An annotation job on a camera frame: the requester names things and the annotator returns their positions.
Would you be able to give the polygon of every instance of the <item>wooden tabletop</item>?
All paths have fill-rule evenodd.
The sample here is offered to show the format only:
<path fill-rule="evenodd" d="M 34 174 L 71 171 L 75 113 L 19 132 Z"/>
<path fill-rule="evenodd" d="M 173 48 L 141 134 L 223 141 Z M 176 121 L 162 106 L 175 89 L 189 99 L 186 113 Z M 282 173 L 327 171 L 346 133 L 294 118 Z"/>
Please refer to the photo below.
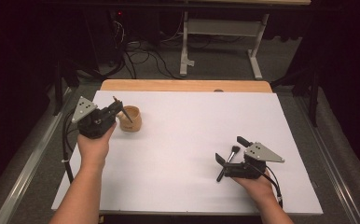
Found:
<path fill-rule="evenodd" d="M 237 91 L 272 92 L 266 81 L 108 79 L 101 91 Z"/>

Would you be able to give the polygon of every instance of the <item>white board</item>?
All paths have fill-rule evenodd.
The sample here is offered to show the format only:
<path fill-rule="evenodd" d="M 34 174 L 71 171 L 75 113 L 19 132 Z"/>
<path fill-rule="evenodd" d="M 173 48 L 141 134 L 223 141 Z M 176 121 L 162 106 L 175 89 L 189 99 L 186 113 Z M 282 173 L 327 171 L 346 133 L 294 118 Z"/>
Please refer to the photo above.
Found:
<path fill-rule="evenodd" d="M 322 214 L 307 171 L 277 95 L 250 92 L 97 91 L 93 102 L 106 107 L 116 96 L 138 106 L 143 120 L 138 133 L 119 125 L 110 140 L 103 173 L 101 211 L 132 214 L 255 215 L 245 190 L 232 179 L 215 180 L 232 146 L 245 150 L 237 136 L 260 142 L 285 159 L 267 162 L 276 174 L 284 211 Z M 74 174 L 78 148 L 71 159 Z M 63 176 L 52 205 L 57 209 L 69 187 Z"/>

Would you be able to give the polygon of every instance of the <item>black cable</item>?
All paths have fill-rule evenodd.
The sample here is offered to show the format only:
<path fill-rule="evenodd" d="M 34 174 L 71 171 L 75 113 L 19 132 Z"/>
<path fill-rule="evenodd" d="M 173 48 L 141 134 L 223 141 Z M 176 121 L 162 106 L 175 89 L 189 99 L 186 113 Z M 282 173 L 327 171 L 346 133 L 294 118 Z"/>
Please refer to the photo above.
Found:
<path fill-rule="evenodd" d="M 69 182 L 72 183 L 74 180 L 73 177 L 73 173 L 72 173 L 72 168 L 70 167 L 70 162 L 69 162 L 69 155 L 66 151 L 66 141 L 67 141 L 67 130 L 68 130 L 68 126 L 67 125 L 67 120 L 69 120 L 69 118 L 75 113 L 75 109 L 72 109 L 64 118 L 63 120 L 63 126 L 62 126 L 62 153 L 63 153 L 63 164 L 64 164 L 64 169 L 66 170 L 67 173 L 67 177 L 69 178 Z"/>
<path fill-rule="evenodd" d="M 166 77 L 171 77 L 171 76 L 168 76 L 167 74 L 165 74 L 164 72 L 162 72 L 162 71 L 160 70 L 160 68 L 159 68 L 159 61 L 158 61 L 157 57 L 156 57 L 155 55 L 153 55 L 153 54 L 150 54 L 150 56 L 155 59 L 155 61 L 156 61 L 156 66 L 157 66 L 157 68 L 158 68 L 158 71 L 159 71 L 161 74 L 163 74 L 164 76 L 166 76 Z"/>
<path fill-rule="evenodd" d="M 162 60 L 162 62 L 163 62 L 163 66 L 165 67 L 165 70 L 169 73 L 169 76 L 163 74 L 163 73 L 160 71 L 160 69 L 159 69 L 158 61 L 157 61 L 157 68 L 159 69 L 159 71 L 160 71 L 164 76 L 166 76 L 166 77 L 172 77 L 172 78 L 175 78 L 175 79 L 182 79 L 181 77 L 176 77 L 176 76 L 174 76 L 174 75 L 171 73 L 171 71 L 169 71 L 168 67 L 166 66 L 165 60 L 163 60 L 163 58 L 160 56 L 160 54 L 159 54 L 158 52 L 156 52 L 155 50 L 151 50 L 151 51 L 153 51 L 154 53 L 156 53 L 156 54 L 158 55 L 158 57 L 159 57 L 159 58 Z"/>
<path fill-rule="evenodd" d="M 249 165 L 250 167 L 252 167 L 253 169 L 255 169 L 257 172 L 259 172 L 261 175 L 263 175 L 265 178 L 267 178 L 269 180 L 269 182 L 271 182 L 271 184 L 275 187 L 276 189 L 276 197 L 278 199 L 278 204 L 283 208 L 283 198 L 282 198 L 282 193 L 280 191 L 280 187 L 279 187 L 279 182 L 276 178 L 276 175 L 273 173 L 273 171 L 266 166 L 270 172 L 273 174 L 273 177 L 275 178 L 276 182 L 272 180 L 272 178 L 270 178 L 268 175 L 266 175 L 265 173 L 261 172 L 258 168 L 256 168 L 253 164 L 251 163 L 247 163 L 247 165 Z"/>
<path fill-rule="evenodd" d="M 190 47 L 190 48 L 192 48 L 192 49 L 204 49 L 204 48 L 208 47 L 211 42 L 212 42 L 212 39 L 211 39 L 211 38 L 207 38 L 207 43 L 206 43 L 205 45 L 203 45 L 202 47 L 193 47 L 193 46 L 191 46 L 189 43 L 187 44 L 187 46 Z"/>
<path fill-rule="evenodd" d="M 138 43 L 139 46 L 137 47 L 133 47 L 133 49 L 126 49 L 127 51 L 133 51 L 133 50 L 136 50 L 136 49 L 139 49 L 140 47 L 142 47 L 142 42 L 139 40 L 139 41 L 132 41 L 130 43 L 128 43 L 128 47 L 127 48 L 131 48 L 130 45 L 134 44 L 134 43 Z"/>
<path fill-rule="evenodd" d="M 171 40 L 173 40 L 173 39 L 176 39 L 176 38 L 182 36 L 182 35 L 179 35 L 179 32 L 180 32 L 181 27 L 182 27 L 182 25 L 183 25 L 184 15 L 185 15 L 185 13 L 182 12 L 182 13 L 181 13 L 181 17 L 180 17 L 179 25 L 177 26 L 177 30 L 176 30 L 176 32 L 174 32 L 174 35 L 171 35 L 171 37 L 169 37 L 168 39 L 160 40 L 160 41 L 159 41 L 160 43 L 164 43 L 164 42 L 166 42 L 166 41 L 171 41 Z"/>
<path fill-rule="evenodd" d="M 132 78 L 137 79 L 136 70 L 134 69 L 134 65 L 133 65 L 133 61 L 131 59 L 131 56 L 128 54 L 127 51 L 125 51 L 125 54 L 128 56 L 128 60 L 130 61 L 131 65 L 132 65 L 132 70 L 133 70 L 133 77 Z"/>
<path fill-rule="evenodd" d="M 219 35 L 214 35 L 211 37 L 211 39 L 214 42 L 221 42 L 221 43 L 235 43 L 246 38 L 246 36 L 237 36 L 233 40 L 223 40 L 223 39 L 216 39 L 215 36 L 219 36 Z"/>
<path fill-rule="evenodd" d="M 131 69 L 128 67 L 127 64 L 125 64 L 125 68 L 126 68 L 126 69 L 128 70 L 128 72 L 130 73 L 131 79 L 133 79 L 133 75 L 132 75 Z"/>
<path fill-rule="evenodd" d="M 133 57 L 134 55 L 136 55 L 136 54 L 141 54 L 141 53 L 144 53 L 144 54 L 146 54 L 147 55 L 147 57 L 145 57 L 145 59 L 143 59 L 142 61 L 140 61 L 140 62 L 138 62 L 138 63 L 136 63 L 136 62 L 134 62 L 134 61 L 132 61 L 133 62 L 133 64 L 141 64 L 141 63 L 145 63 L 145 62 L 147 62 L 147 60 L 150 58 L 150 53 L 148 53 L 147 51 L 142 51 L 142 52 L 135 52 L 135 53 L 133 53 L 133 54 L 131 54 L 130 56 L 131 57 Z"/>
<path fill-rule="evenodd" d="M 168 41 L 165 41 L 165 42 L 161 42 L 161 44 L 169 46 L 169 47 L 177 47 L 177 46 L 182 45 L 182 43 L 183 43 L 183 40 L 182 39 L 179 40 L 178 38 L 168 40 Z"/>
<path fill-rule="evenodd" d="M 69 134 L 72 133 L 72 132 L 75 132 L 75 131 L 78 131 L 78 128 L 75 128 L 71 131 L 66 131 L 66 145 L 69 147 L 70 151 L 73 152 L 74 149 L 72 148 L 72 146 L 70 146 L 70 143 L 69 143 Z"/>
<path fill-rule="evenodd" d="M 102 76 L 108 78 L 108 77 L 114 75 L 115 73 L 119 72 L 124 67 L 124 65 L 125 65 L 125 61 L 124 61 L 124 59 L 122 57 L 122 59 L 119 60 L 119 63 L 118 63 L 118 65 L 117 65 L 117 67 L 115 69 L 111 70 L 110 72 L 108 72 L 108 73 L 106 73 L 106 74 L 104 74 Z"/>
<path fill-rule="evenodd" d="M 87 67 L 86 65 L 77 62 L 73 59 L 69 58 L 69 53 L 72 52 L 72 50 L 69 48 L 69 46 L 65 45 L 67 42 L 70 41 L 70 37 L 73 37 L 72 34 L 73 32 L 73 24 L 75 23 L 75 19 L 74 17 L 70 17 L 70 18 L 65 18 L 65 20 L 61 20 L 61 22 L 58 22 L 58 24 L 56 24 L 51 33 L 49 34 L 49 37 L 54 44 L 54 50 L 56 52 L 57 55 L 60 55 L 61 59 L 61 63 L 64 65 L 64 67 L 71 69 L 71 71 L 76 71 L 76 70 L 82 70 L 85 73 L 88 74 L 88 76 L 76 73 L 76 75 L 78 77 L 82 77 L 85 79 L 98 79 L 100 81 L 104 81 L 107 79 L 107 77 L 115 74 L 116 72 L 118 72 L 119 70 L 122 69 L 123 67 L 123 63 L 119 62 L 117 63 L 117 66 L 110 71 L 107 74 L 101 74 L 100 72 L 91 69 L 89 67 Z"/>

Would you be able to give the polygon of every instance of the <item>metal bracket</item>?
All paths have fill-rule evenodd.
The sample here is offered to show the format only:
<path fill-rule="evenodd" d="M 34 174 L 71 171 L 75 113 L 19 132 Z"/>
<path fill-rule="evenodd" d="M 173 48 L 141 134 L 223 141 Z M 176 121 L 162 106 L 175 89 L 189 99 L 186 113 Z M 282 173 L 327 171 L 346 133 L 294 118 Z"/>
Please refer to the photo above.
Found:
<path fill-rule="evenodd" d="M 84 119 L 88 114 L 94 111 L 98 106 L 84 97 L 80 97 L 77 103 L 75 114 L 73 115 L 72 122 L 77 123 L 79 120 Z"/>
<path fill-rule="evenodd" d="M 251 157 L 257 161 L 284 162 L 284 159 L 282 157 L 280 157 L 261 143 L 253 143 L 244 151 L 244 155 Z"/>

